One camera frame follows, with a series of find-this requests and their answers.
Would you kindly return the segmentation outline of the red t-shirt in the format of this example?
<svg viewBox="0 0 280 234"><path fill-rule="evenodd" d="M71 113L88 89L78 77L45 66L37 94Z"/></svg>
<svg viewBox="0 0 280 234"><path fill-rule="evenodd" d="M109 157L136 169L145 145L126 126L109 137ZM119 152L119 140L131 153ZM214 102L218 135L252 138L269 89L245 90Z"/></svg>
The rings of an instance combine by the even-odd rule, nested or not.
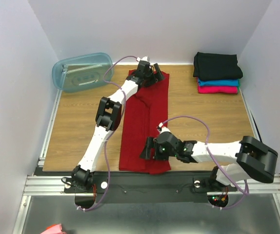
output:
<svg viewBox="0 0 280 234"><path fill-rule="evenodd" d="M148 137L157 137L157 126L168 119L168 73L164 80L142 87L128 100L124 113L119 170L152 175L171 169L168 161L140 158Z"/></svg>

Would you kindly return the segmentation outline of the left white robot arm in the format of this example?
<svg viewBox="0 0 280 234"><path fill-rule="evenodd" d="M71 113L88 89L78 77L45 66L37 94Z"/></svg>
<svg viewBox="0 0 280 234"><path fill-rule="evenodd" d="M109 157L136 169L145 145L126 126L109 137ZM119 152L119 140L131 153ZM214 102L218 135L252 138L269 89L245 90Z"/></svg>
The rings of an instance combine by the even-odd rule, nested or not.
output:
<svg viewBox="0 0 280 234"><path fill-rule="evenodd" d="M131 75L128 75L123 85L119 86L114 82L117 91L108 96L102 97L96 113L96 125L87 150L77 166L71 172L70 182L67 184L77 187L81 192L87 192L92 188L93 173L102 148L117 130L127 100L140 89L149 87L164 80L159 65L151 64L149 58L137 58L138 66Z"/></svg>

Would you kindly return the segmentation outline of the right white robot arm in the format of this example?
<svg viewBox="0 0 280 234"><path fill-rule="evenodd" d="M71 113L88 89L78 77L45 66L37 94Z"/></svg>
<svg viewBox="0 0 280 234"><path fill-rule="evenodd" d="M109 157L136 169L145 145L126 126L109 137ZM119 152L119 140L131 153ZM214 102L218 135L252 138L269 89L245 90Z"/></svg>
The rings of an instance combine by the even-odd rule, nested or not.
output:
<svg viewBox="0 0 280 234"><path fill-rule="evenodd" d="M273 183L278 153L252 136L229 143L204 143L195 140L181 141L169 130L157 137L148 137L140 158L167 161L175 157L183 163L226 162L216 166L208 184L213 190L233 182L253 179L261 183Z"/></svg>

